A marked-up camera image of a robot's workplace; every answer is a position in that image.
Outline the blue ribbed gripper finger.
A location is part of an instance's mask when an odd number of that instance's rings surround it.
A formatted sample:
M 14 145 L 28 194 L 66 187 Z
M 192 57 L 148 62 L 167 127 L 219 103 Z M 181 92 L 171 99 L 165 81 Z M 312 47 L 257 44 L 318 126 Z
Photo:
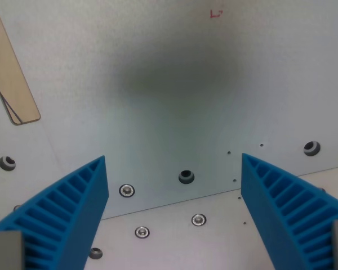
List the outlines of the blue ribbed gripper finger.
M 23 203 L 0 231 L 23 234 L 25 269 L 84 269 L 108 198 L 101 156 Z
M 254 156 L 242 155 L 241 195 L 275 269 L 333 269 L 338 199 Z

